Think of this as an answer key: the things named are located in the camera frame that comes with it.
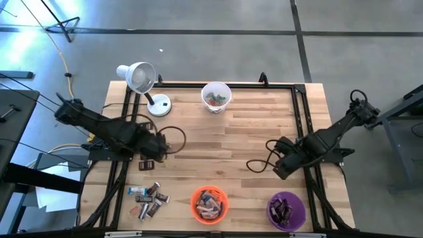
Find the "wooden tabletop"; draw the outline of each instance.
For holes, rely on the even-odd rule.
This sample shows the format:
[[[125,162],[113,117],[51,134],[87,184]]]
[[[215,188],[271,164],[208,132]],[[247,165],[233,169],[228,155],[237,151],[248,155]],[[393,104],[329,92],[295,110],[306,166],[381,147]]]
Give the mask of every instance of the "wooden tabletop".
[[[124,81],[110,82],[105,104],[123,102],[125,89]],[[331,122],[323,85],[310,83],[306,84],[306,89],[314,129],[327,128]],[[264,146],[267,140],[281,136],[295,140],[297,137],[290,91],[233,89],[233,101],[226,111],[212,114],[203,107],[200,90],[151,90],[152,95],[163,93],[172,101],[172,110],[167,116],[152,117],[157,127],[160,129],[165,126],[178,126],[185,131],[187,142],[181,152],[169,155],[164,163],[156,163],[153,171],[138,171],[139,157],[134,157],[128,170],[126,189],[129,186],[150,187],[157,181],[161,185],[160,192],[171,196],[171,201],[164,204],[152,219],[141,222],[128,215],[136,203],[133,196],[124,194],[119,229],[278,231],[268,221],[265,207],[275,193],[290,191],[301,198],[307,210],[307,221],[298,231],[312,231],[305,179],[301,169],[288,179],[281,180],[271,167],[257,174],[245,166],[249,159],[267,158],[269,152]],[[146,101],[145,97],[141,98],[141,103]],[[300,98],[299,105],[303,116]],[[120,116],[121,111],[122,105],[115,104],[105,108],[103,114],[113,118]],[[146,106],[140,106],[138,113],[149,115]],[[139,117],[137,121],[144,122],[145,119]],[[165,130],[163,133],[172,148],[176,149],[181,145],[180,132]],[[276,156],[272,156],[271,162],[275,161]],[[262,166],[263,164],[257,163],[253,168],[260,169]],[[322,164],[321,167],[329,202],[344,221],[353,227],[354,220],[342,173],[334,165]],[[103,199],[109,170],[110,162],[99,162],[88,175],[81,200],[82,222]],[[218,186],[229,198],[229,211],[216,225],[199,223],[190,211],[192,193],[205,185]],[[111,202],[108,224],[111,222],[114,203],[115,199]],[[317,208],[319,221],[323,224],[318,202]]]

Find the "desk lamp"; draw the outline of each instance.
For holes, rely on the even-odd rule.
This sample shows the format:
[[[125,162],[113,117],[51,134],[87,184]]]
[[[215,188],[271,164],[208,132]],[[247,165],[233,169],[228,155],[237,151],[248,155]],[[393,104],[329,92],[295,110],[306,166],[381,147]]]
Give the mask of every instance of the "desk lamp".
[[[119,77],[126,80],[129,88],[143,94],[148,100],[147,109],[153,116],[166,116],[172,108],[168,96],[158,94],[150,96],[148,93],[154,86],[156,71],[147,62],[133,63],[131,66],[121,65],[116,70]]]

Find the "lamp base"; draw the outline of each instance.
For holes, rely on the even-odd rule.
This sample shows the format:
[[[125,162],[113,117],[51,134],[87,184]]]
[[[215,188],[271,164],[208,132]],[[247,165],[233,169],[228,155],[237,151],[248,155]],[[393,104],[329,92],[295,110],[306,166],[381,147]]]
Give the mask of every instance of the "lamp base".
[[[153,116],[166,116],[172,108],[171,99],[162,94],[154,95],[151,97],[154,105],[147,104],[147,109]]]

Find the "gray floor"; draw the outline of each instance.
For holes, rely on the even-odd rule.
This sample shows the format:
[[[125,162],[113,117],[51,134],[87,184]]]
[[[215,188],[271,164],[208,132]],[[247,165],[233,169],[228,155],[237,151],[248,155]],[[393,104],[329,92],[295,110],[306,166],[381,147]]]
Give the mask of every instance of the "gray floor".
[[[54,23],[39,1],[26,2],[43,24]],[[89,28],[294,29],[289,0],[47,2],[61,19],[80,16],[79,26]],[[423,31],[419,0],[297,0],[297,7],[303,30]],[[20,1],[8,0],[5,9],[18,17],[2,12],[0,24],[36,25]],[[71,44],[59,34],[53,37],[74,73],[75,96],[93,110],[101,109],[108,82],[119,80],[116,67],[136,61],[153,63],[164,80],[256,81],[265,71],[273,82],[304,82],[295,36],[78,34]],[[332,121],[344,115],[352,89],[365,91],[384,111],[423,82],[422,38],[308,36],[304,41],[311,78],[324,84]],[[69,97],[62,62],[46,35],[2,32],[0,55],[1,69],[35,72],[33,80],[22,80],[28,86],[53,99],[56,92]],[[21,142],[49,150],[84,140],[38,105]],[[356,128],[342,145],[356,149],[345,171],[357,228],[421,237],[422,193],[387,192],[401,175],[382,128]],[[26,164],[37,154],[19,146],[13,161]],[[25,228],[35,226],[26,223]]]

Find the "orange bowl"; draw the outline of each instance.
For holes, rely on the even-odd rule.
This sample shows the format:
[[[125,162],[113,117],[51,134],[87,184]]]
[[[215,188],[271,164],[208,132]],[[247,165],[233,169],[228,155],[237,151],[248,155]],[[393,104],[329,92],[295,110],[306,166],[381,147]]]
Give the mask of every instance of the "orange bowl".
[[[223,211],[220,213],[220,216],[215,219],[204,219],[200,217],[198,213],[196,203],[200,199],[202,191],[208,191],[209,193],[217,196],[217,200],[222,203]],[[214,225],[221,221],[225,216],[229,209],[229,201],[227,199],[226,194],[216,186],[203,186],[198,188],[191,196],[191,212],[192,215],[196,218],[197,221],[201,222],[202,224],[206,225]]]

